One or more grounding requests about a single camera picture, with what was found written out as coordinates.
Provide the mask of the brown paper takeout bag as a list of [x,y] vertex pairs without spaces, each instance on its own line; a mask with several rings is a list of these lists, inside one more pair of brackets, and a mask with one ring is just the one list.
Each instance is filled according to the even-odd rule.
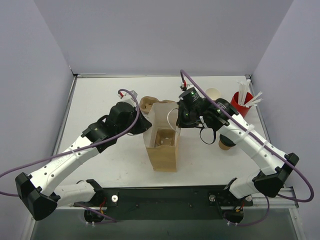
[[[181,129],[176,124],[178,104],[176,102],[155,103],[146,119],[152,123],[152,127],[143,133],[143,140],[153,170],[156,172],[176,172],[181,133]],[[155,147],[158,129],[175,131],[174,146],[162,145]]]

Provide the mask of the pulp cup carrier tray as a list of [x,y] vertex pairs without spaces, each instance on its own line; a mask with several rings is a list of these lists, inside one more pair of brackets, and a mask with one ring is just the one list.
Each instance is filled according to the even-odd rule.
[[172,129],[159,128],[155,136],[155,147],[159,146],[174,146],[176,132]]

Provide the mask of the kraft paper coffee cup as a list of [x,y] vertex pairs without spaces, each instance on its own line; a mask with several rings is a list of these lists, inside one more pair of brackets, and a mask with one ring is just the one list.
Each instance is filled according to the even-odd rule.
[[224,151],[228,151],[231,146],[225,145],[223,142],[219,141],[218,142],[218,146],[220,147],[220,149],[224,150]]

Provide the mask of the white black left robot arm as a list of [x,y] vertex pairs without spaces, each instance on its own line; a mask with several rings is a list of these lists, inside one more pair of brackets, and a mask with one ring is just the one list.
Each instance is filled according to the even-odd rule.
[[18,197],[36,221],[48,217],[60,206],[88,202],[101,203],[103,188],[93,179],[75,185],[61,186],[61,182],[89,159],[116,144],[118,135],[139,135],[152,127],[137,107],[120,101],[108,115],[90,124],[61,156],[42,168],[15,178]]

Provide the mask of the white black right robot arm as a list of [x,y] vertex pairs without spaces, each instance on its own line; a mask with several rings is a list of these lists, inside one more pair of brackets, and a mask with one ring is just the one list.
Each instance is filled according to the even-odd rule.
[[179,96],[176,125],[179,128],[202,125],[205,129],[212,129],[242,149],[257,164],[258,173],[236,178],[230,183],[229,192],[237,199],[254,193],[276,197],[291,174],[291,167],[299,161],[295,153],[285,153],[264,139],[227,100],[209,101],[200,97],[195,87],[184,89]]

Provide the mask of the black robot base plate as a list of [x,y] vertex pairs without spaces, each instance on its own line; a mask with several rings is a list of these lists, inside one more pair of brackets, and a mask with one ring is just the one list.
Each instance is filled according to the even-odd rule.
[[104,188],[83,205],[117,221],[220,220],[225,210],[253,202],[237,199],[225,185],[197,185]]

